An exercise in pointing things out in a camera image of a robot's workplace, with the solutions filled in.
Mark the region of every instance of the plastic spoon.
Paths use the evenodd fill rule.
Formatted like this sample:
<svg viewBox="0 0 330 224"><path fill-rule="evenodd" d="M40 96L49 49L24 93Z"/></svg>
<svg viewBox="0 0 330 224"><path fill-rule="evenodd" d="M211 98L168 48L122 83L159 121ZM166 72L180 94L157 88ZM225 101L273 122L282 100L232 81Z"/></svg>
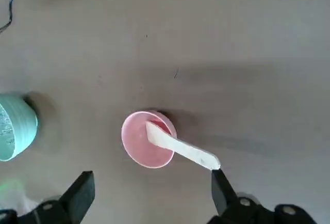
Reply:
<svg viewBox="0 0 330 224"><path fill-rule="evenodd" d="M181 154L209 170L220 168L220 161L214 154L170 136L151 122L146 122L145 126L148 140L152 144Z"/></svg>

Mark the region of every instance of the teal bowl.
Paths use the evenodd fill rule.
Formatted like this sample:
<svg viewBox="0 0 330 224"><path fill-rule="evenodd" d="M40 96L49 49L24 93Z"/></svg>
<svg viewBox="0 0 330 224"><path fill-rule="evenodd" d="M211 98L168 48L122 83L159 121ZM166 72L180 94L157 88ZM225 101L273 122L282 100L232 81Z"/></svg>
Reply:
<svg viewBox="0 0 330 224"><path fill-rule="evenodd" d="M0 94L0 161L23 152L37 134L36 113L16 95Z"/></svg>

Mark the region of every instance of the wire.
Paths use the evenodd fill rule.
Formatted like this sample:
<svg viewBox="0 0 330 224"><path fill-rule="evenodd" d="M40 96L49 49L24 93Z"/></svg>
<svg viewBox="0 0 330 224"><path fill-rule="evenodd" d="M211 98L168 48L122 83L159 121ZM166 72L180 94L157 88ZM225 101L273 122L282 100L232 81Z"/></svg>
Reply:
<svg viewBox="0 0 330 224"><path fill-rule="evenodd" d="M11 22L12 22L12 3L13 3L13 1L14 1L14 0L9 0L9 5L8 5L8 9L9 9L9 21L8 21L7 24L5 24L4 26L2 26L2 27L0 28L0 34L1 34L2 32L4 32L5 29L7 29L7 28L9 27L9 25L11 24Z"/></svg>

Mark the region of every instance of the bowl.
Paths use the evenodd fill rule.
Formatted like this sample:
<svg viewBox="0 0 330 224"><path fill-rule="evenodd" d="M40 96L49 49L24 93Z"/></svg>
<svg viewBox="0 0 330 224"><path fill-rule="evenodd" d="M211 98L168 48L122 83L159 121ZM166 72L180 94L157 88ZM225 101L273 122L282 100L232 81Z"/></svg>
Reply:
<svg viewBox="0 0 330 224"><path fill-rule="evenodd" d="M36 113L16 95L0 94L0 161L23 152L37 134Z"/></svg>
<svg viewBox="0 0 330 224"><path fill-rule="evenodd" d="M130 114L122 126L122 141L128 155L147 168L160 168L173 158L174 151L160 148L148 141L145 122L150 121L176 138L172 122L157 111L137 111Z"/></svg>

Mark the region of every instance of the pink bowl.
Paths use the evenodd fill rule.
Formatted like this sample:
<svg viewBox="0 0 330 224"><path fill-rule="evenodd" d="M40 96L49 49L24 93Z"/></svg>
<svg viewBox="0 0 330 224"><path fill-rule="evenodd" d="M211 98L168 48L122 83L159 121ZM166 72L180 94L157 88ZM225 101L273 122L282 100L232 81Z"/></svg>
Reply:
<svg viewBox="0 0 330 224"><path fill-rule="evenodd" d="M176 138L175 127L166 116L156 111L138 111L130 114L123 123L123 145L136 163L147 168L160 168L171 161L174 151L160 148L148 141L146 121L153 122Z"/></svg>

